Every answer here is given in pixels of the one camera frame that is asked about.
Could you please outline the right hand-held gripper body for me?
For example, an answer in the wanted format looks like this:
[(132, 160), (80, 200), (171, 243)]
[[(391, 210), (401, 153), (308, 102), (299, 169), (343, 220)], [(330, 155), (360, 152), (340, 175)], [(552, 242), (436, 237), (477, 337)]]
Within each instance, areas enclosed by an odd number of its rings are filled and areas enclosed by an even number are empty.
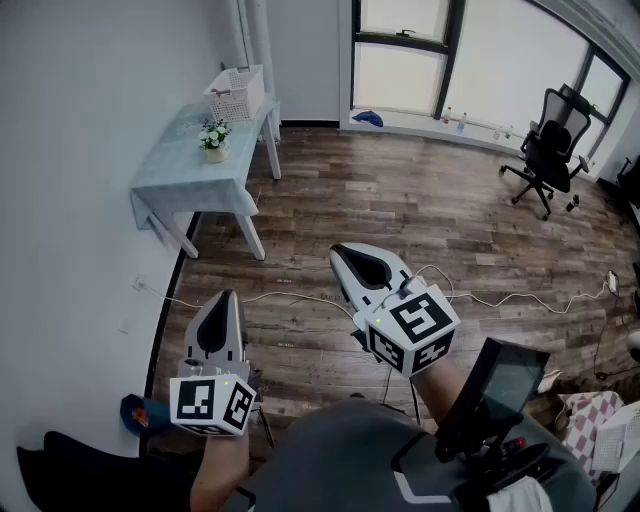
[(450, 352), (459, 317), (397, 254), (349, 242), (332, 245), (329, 259), (355, 311), (353, 336), (377, 360), (410, 378)]

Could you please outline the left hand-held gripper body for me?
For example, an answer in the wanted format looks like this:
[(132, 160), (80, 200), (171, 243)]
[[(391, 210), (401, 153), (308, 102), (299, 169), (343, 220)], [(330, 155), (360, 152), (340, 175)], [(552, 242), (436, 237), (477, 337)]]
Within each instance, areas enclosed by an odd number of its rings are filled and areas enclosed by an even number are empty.
[(184, 357), (170, 380), (171, 423), (200, 436), (241, 436), (256, 398), (237, 293), (225, 289), (187, 326)]

